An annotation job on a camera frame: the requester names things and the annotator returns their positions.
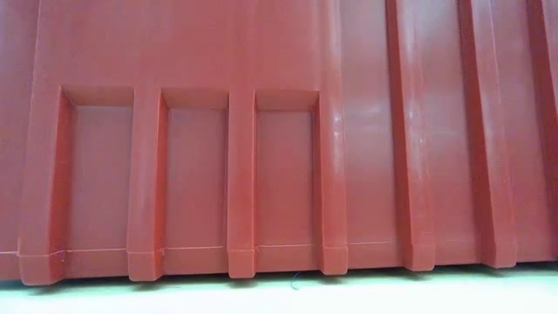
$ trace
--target container wall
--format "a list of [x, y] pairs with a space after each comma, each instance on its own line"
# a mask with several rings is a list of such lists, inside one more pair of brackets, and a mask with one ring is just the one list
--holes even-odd
[[5, 0], [0, 17], [0, 279], [558, 255], [555, 1]]

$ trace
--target rectangular recessed panel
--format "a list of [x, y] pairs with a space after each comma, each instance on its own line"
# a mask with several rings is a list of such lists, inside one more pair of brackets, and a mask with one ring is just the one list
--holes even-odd
[[311, 114], [257, 113], [255, 189], [259, 245], [312, 244]]
[[168, 111], [168, 248], [224, 247], [227, 110]]
[[68, 249], [123, 249], [132, 108], [74, 106]]

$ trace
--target white floor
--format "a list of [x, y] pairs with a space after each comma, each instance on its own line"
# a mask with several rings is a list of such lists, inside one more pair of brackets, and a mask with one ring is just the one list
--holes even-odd
[[125, 278], [73, 280], [46, 288], [0, 283], [4, 313], [558, 313], [558, 264], [407, 270], [175, 276], [156, 283]]

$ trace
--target vertical rib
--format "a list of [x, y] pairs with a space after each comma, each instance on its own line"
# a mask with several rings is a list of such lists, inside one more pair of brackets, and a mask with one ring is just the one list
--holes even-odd
[[160, 89], [143, 86], [136, 91], [126, 245], [133, 281], [153, 281], [163, 275], [167, 116]]
[[232, 278], [255, 275], [255, 1], [231, 3], [227, 252]]
[[386, 1], [398, 232], [403, 264], [409, 270], [432, 270], [436, 242], [428, 190], [420, 49], [413, 20], [415, 1]]
[[341, 25], [338, 0], [320, 2], [322, 85], [317, 108], [319, 128], [319, 226], [321, 271], [342, 275], [349, 265], [347, 197], [344, 173], [344, 120], [341, 99]]
[[510, 267], [517, 242], [490, 1], [459, 1], [459, 22], [481, 259]]

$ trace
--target plastic surface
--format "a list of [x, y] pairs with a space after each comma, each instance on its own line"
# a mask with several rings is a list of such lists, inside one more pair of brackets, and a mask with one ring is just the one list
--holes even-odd
[[0, 24], [0, 279], [558, 257], [558, 1], [1, 0]]

